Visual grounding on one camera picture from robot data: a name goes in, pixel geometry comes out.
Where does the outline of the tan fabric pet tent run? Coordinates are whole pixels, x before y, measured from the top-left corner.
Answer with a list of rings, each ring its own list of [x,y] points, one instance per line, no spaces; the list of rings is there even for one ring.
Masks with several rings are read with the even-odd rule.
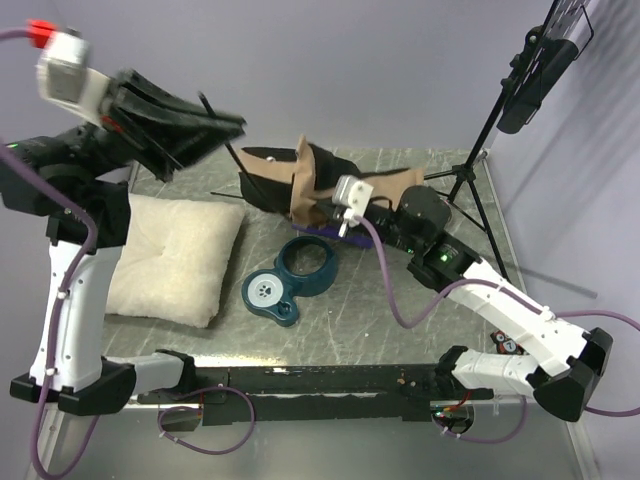
[[[318,206],[331,199],[338,180],[351,175],[373,186],[377,206],[396,209],[402,193],[423,183],[422,168],[363,172],[338,157],[299,138],[296,148],[244,147],[237,152],[243,199],[255,208],[283,214],[295,225],[324,226],[328,215]]]

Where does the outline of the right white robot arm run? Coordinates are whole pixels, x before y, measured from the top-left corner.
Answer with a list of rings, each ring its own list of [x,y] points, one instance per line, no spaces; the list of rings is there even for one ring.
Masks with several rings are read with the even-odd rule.
[[[344,175],[332,195],[339,233],[362,226],[376,248],[386,297],[396,321],[412,329],[447,298],[483,317],[523,349],[521,355],[490,354],[454,346],[440,359],[439,392],[458,398],[467,390],[534,399],[546,412],[576,422],[601,380],[613,338],[570,323],[515,288],[493,266],[446,230],[451,210],[431,187],[407,188],[395,209],[376,205],[374,188]],[[394,295],[385,246],[411,254],[413,277],[437,293],[415,319],[405,319]]]

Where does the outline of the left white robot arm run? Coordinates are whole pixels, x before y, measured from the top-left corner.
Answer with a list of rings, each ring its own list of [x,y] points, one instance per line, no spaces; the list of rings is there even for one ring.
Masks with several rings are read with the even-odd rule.
[[[14,378],[12,397],[54,403],[77,416],[119,412],[132,396],[163,390],[184,402],[197,390],[191,356],[159,350],[132,359],[101,353],[107,296],[127,241],[126,183],[104,175],[136,161],[158,180],[199,163],[244,132],[243,117],[171,95],[138,72],[82,80],[42,75],[42,97],[81,124],[1,149],[1,199],[12,211],[47,221],[51,262],[43,334],[29,371]]]

